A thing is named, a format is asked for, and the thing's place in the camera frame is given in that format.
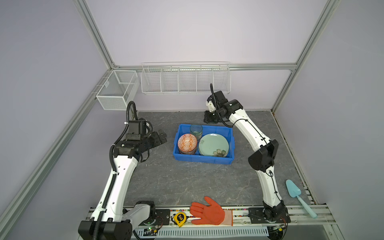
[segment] orange glove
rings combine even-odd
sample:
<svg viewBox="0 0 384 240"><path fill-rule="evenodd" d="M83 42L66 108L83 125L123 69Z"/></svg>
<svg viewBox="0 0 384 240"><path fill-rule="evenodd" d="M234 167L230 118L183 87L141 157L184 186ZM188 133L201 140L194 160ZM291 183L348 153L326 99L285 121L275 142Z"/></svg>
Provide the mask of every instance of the orange glove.
<svg viewBox="0 0 384 240"><path fill-rule="evenodd" d="M221 206L210 197L204 197L210 206L193 202L190 213L201 219L192 220L193 224L233 225L232 210L223 210Z"/></svg>

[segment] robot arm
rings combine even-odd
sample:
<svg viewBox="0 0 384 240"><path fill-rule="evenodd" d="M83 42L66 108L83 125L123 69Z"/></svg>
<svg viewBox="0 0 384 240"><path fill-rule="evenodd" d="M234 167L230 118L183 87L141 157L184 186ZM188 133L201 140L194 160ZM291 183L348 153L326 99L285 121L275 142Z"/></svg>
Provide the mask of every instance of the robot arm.
<svg viewBox="0 0 384 240"><path fill-rule="evenodd" d="M271 140L260 131L237 100L228 101L221 91L213 93L212 86L211 92L212 95L206 102L209 111L205 111L204 122L222 122L227 127L236 126L254 151L248 158L248 162L259 177L264 204L264 212L258 217L270 222L284 217L288 222L289 216L286 216L286 207L278 192L274 173L274 159L278 142ZM232 124L226 124L223 118L227 118Z"/></svg>
<svg viewBox="0 0 384 240"><path fill-rule="evenodd" d="M129 121L129 109L133 106L135 120ZM103 195L92 213L90 221L81 221L78 232L84 240L130 239L132 230L143 221L153 222L156 217L152 201L139 201L130 211L124 211L123 203L128 184L138 161L144 162L142 153L167 142L167 135L153 131L152 124L145 119L137 119L134 102L127 106L126 128L110 149L112 170Z"/></svg>

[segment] white wire shelf rack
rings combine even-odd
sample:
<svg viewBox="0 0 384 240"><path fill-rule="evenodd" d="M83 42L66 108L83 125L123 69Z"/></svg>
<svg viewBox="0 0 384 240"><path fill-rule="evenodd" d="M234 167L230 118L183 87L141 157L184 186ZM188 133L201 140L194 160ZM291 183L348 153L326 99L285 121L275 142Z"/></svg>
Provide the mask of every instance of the white wire shelf rack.
<svg viewBox="0 0 384 240"><path fill-rule="evenodd" d="M231 92L228 62L143 63L141 90L144 94L196 94Z"/></svg>
<svg viewBox="0 0 384 240"><path fill-rule="evenodd" d="M113 70L96 94L105 110L126 110L139 88L137 72L131 70Z"/></svg>

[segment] gray marble surface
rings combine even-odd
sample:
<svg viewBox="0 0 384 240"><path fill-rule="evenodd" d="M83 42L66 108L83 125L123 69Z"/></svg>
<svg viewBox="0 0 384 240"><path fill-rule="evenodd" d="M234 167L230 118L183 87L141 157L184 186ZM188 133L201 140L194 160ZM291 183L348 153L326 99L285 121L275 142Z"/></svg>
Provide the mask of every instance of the gray marble surface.
<svg viewBox="0 0 384 240"><path fill-rule="evenodd" d="M247 112L252 121L270 139L279 142L275 159L275 178L279 193L286 205L299 205L289 196L285 181L291 179L302 191L301 197L309 203L295 165L270 112ZM125 207L132 207L139 200L152 200L157 206L190 205L205 203L204 196L213 198L220 205L262 205L263 193L258 176L248 163L253 150L237 129L235 160L231 165L177 161L173 157L173 141L179 124L201 124L203 112L142 112L138 114L150 121L155 131L162 129L168 142L154 148L149 159L138 163L128 186Z"/></svg>

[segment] blue plastic bin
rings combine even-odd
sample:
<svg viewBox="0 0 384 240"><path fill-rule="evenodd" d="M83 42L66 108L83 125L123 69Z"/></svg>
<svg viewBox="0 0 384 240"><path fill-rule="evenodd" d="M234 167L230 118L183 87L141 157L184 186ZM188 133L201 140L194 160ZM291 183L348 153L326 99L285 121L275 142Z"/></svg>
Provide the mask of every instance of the blue plastic bin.
<svg viewBox="0 0 384 240"><path fill-rule="evenodd" d="M190 133L190 124L180 124L179 129L175 136L173 156L178 161L187 162L206 162L206 163L217 163L217 164L231 164L235 159L235 138L233 137L233 129L229 127L217 127L203 125L203 136L210 133L218 133L225 137L229 143L229 152L226 157L209 157L202 156L199 153L199 148L194 155L180 154L179 148L177 147L177 141L179 138L186 133Z"/></svg>

